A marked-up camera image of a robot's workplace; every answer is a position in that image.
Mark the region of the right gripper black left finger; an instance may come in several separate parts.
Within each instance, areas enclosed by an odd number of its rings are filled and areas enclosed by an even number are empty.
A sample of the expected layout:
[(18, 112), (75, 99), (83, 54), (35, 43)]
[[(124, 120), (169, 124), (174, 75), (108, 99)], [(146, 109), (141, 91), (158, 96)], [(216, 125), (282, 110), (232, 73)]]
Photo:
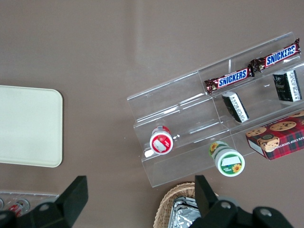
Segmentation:
[(2, 211), (0, 226), (2, 228), (71, 228), (87, 201), (87, 177), (77, 176), (55, 202), (42, 203), (20, 217), (16, 217), (12, 211)]

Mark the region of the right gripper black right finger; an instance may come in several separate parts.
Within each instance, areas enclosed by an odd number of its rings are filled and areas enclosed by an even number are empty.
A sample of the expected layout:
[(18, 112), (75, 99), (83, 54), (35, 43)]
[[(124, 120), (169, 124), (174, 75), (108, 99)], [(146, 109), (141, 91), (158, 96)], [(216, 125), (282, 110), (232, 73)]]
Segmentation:
[(195, 201), (200, 218), (193, 228), (291, 228), (292, 224), (278, 210), (256, 207), (252, 213), (244, 211), (233, 202), (219, 200), (205, 176), (195, 176)]

